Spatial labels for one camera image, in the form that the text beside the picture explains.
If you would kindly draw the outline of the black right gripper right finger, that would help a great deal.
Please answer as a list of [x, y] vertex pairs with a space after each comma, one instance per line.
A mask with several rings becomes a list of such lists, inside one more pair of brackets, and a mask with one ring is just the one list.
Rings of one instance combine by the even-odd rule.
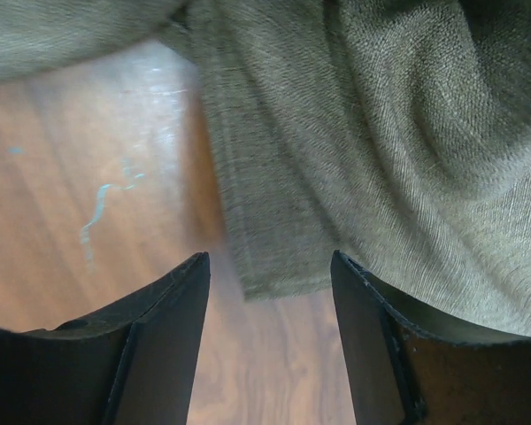
[[531, 424], [531, 337], [444, 313], [340, 251], [331, 281], [359, 424]]

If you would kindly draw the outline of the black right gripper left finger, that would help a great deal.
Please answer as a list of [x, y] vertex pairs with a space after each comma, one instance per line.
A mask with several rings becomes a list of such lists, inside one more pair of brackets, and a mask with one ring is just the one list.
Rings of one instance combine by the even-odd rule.
[[0, 328], [0, 424], [183, 424], [210, 288], [207, 253], [53, 329]]

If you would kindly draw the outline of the brown cloth napkin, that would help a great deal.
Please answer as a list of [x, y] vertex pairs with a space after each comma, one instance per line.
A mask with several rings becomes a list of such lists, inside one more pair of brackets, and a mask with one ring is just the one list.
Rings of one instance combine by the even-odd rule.
[[151, 36], [198, 67], [247, 298], [343, 249], [531, 336], [531, 1], [0, 1], [0, 82]]

